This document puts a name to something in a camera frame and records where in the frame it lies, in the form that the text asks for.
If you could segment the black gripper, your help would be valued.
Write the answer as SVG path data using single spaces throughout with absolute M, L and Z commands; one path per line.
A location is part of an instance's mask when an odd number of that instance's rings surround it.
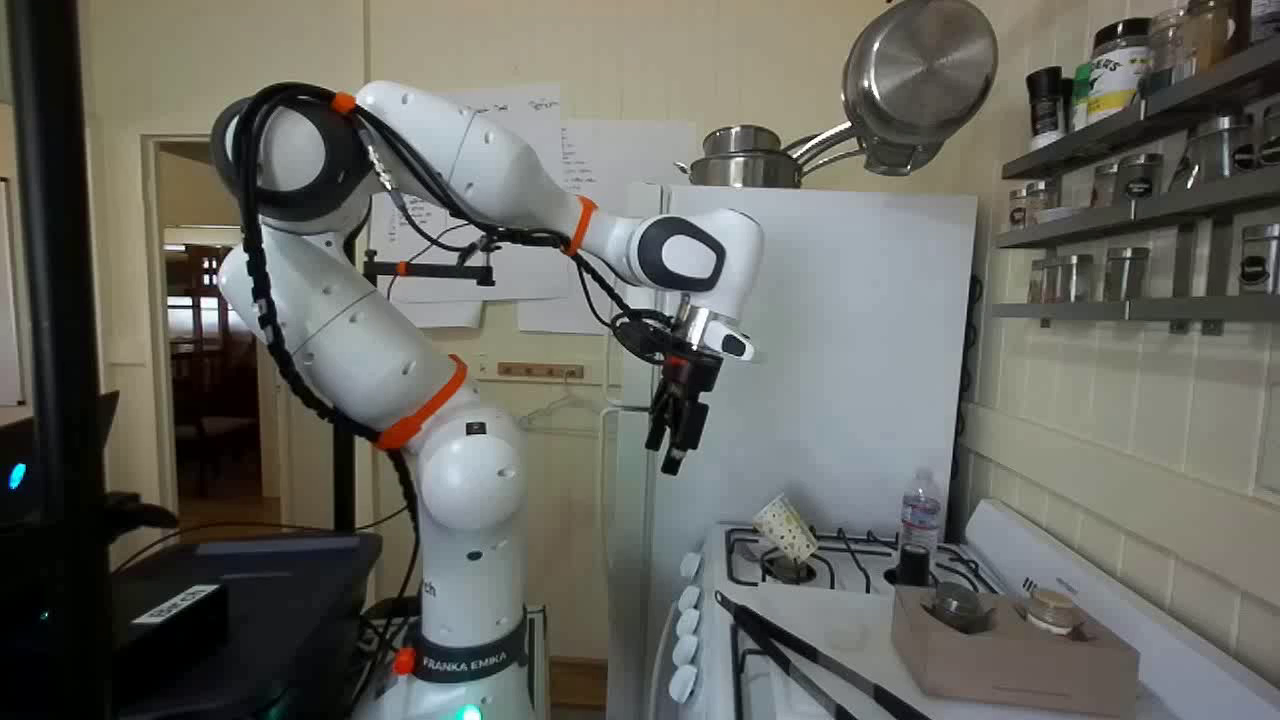
M 662 474 L 677 475 L 710 422 L 710 409 L 698 395 L 713 393 L 721 368 L 729 362 L 749 362 L 755 345 L 725 322 L 710 322 L 710 331 L 690 340 L 674 316 L 654 309 L 621 311 L 611 322 L 611 340 L 663 374 L 648 405 L 645 449 L 662 451 L 668 435 Z

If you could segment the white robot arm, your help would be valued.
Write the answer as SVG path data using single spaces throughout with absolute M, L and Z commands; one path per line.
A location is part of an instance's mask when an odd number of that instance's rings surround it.
M 462 355 L 360 276 L 347 245 L 378 202 L 433 202 L 480 236 L 552 250 L 600 283 L 674 293 L 674 316 L 625 303 L 609 331 L 663 374 L 648 449 L 677 467 L 700 445 L 717 374 L 753 354 L 741 309 L 765 230 L 738 210 L 611 217 L 509 129 L 393 82 L 360 93 L 267 86 L 216 115 L 216 139 L 240 203 L 220 296 L 296 401 L 390 451 L 411 500 L 421 620 L 352 720 L 545 720 L 520 434 L 472 388 Z

